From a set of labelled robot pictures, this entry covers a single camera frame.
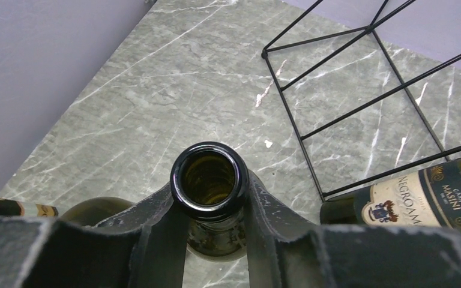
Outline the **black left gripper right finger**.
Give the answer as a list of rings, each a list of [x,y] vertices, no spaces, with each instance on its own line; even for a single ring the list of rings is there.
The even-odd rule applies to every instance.
[[[444,228],[317,225],[250,174],[251,287],[461,287],[461,236]]]

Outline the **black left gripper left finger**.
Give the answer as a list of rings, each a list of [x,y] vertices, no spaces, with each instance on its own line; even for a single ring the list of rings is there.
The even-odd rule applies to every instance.
[[[0,287],[181,287],[187,229],[168,187],[94,227],[0,217]]]

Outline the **dark wine bottle cream label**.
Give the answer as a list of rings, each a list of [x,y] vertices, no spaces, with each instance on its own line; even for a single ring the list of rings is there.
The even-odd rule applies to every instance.
[[[0,217],[59,217],[81,226],[95,226],[133,205],[117,197],[96,197],[70,208],[0,198]]]

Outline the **green wine bottle grey capsule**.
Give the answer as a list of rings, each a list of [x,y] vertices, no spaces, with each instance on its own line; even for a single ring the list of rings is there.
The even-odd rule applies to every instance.
[[[250,173],[235,150],[220,142],[195,143],[175,160],[169,183],[175,203],[189,218],[189,252],[213,262],[245,256]]]

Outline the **dark wine bottle black top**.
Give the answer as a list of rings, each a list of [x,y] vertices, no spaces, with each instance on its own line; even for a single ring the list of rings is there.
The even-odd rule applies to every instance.
[[[461,158],[360,188],[322,204],[322,224],[433,226],[461,233]]]

